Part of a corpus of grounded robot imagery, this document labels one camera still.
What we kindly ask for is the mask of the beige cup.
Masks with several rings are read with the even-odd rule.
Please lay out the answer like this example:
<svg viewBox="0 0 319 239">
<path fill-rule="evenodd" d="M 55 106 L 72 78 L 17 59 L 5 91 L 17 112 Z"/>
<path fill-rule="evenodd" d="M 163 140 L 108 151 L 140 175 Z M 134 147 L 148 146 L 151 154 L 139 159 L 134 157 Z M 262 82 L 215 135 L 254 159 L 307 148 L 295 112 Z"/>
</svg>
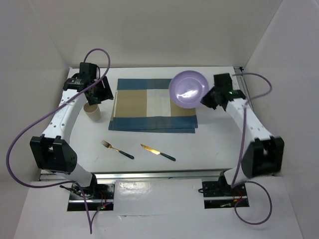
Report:
<svg viewBox="0 0 319 239">
<path fill-rule="evenodd" d="M 101 119 L 99 105 L 90 105 L 89 103 L 86 103 L 83 110 L 92 121 L 99 121 Z"/>
</svg>

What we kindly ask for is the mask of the purple plate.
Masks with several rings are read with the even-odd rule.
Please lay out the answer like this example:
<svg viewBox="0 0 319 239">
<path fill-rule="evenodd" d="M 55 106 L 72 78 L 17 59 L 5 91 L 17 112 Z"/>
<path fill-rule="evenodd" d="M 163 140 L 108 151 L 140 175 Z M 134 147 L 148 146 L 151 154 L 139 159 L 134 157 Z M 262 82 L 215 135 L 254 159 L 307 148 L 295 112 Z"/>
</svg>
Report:
<svg viewBox="0 0 319 239">
<path fill-rule="evenodd" d="M 201 73 L 187 70 L 172 78 L 168 90 L 170 99 L 177 106 L 192 109 L 201 104 L 209 91 L 209 83 Z"/>
</svg>

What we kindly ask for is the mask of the blue beige white placemat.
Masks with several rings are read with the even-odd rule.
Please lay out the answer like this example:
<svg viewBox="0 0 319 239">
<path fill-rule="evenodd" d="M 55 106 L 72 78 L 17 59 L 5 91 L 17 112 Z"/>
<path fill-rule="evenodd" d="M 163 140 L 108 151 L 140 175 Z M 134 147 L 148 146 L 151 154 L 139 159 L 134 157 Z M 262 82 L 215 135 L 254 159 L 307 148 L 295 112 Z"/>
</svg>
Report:
<svg viewBox="0 0 319 239">
<path fill-rule="evenodd" d="M 119 78 L 108 130 L 195 133 L 195 109 L 178 107 L 169 96 L 171 79 Z"/>
</svg>

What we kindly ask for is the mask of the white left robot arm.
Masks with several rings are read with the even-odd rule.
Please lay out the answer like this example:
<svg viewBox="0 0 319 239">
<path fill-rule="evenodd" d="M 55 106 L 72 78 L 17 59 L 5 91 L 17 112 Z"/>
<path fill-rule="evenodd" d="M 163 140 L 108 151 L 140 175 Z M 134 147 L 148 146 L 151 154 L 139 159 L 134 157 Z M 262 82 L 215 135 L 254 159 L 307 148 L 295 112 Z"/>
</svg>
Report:
<svg viewBox="0 0 319 239">
<path fill-rule="evenodd" d="M 77 154 L 69 145 L 76 119 L 87 106 L 97 120 L 98 105 L 112 100 L 113 94 L 107 77 L 99 82 L 100 69 L 92 63 L 80 63 L 79 73 L 67 79 L 63 85 L 60 106 L 41 136 L 30 140 L 30 148 L 39 169 L 61 175 L 81 186 L 80 192 L 88 199 L 98 194 L 96 176 L 77 162 Z"/>
</svg>

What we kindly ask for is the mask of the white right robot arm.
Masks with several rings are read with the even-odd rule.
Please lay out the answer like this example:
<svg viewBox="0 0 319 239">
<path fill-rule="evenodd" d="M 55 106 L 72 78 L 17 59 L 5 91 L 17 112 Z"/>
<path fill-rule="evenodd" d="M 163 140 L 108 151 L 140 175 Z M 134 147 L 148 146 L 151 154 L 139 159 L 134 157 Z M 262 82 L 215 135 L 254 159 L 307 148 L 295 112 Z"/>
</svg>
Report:
<svg viewBox="0 0 319 239">
<path fill-rule="evenodd" d="M 233 89 L 230 74 L 214 75 L 214 86 L 202 98 L 208 108 L 222 107 L 242 131 L 237 166 L 221 172 L 217 185 L 204 193 L 233 194 L 235 187 L 249 179 L 281 171 L 284 140 L 270 133 L 250 108 L 250 100 L 241 90 Z"/>
</svg>

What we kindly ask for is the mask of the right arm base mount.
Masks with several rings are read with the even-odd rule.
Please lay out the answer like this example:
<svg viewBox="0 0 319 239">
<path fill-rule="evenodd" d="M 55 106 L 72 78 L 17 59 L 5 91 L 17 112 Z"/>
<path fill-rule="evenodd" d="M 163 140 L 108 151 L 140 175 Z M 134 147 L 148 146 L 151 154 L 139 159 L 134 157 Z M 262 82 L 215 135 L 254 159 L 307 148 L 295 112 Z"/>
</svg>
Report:
<svg viewBox="0 0 319 239">
<path fill-rule="evenodd" d="M 218 181 L 202 181 L 198 193 L 203 195 L 205 209 L 224 209 L 249 207 L 246 186 L 241 184 L 231 188 L 226 183 Z"/>
</svg>

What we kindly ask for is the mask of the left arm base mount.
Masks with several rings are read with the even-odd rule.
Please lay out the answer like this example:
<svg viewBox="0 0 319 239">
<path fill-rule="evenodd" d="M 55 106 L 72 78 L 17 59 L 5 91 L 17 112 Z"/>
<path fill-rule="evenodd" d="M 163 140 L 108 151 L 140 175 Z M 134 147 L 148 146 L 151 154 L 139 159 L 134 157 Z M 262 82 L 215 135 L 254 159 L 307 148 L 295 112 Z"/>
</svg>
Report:
<svg viewBox="0 0 319 239">
<path fill-rule="evenodd" d="M 69 187 L 59 186 L 69 192 L 68 207 L 69 212 L 85 211 L 83 195 L 76 184 Z M 83 189 L 89 211 L 112 211 L 114 209 L 114 192 L 115 184 L 98 184 L 96 192 L 90 193 L 87 189 Z"/>
</svg>

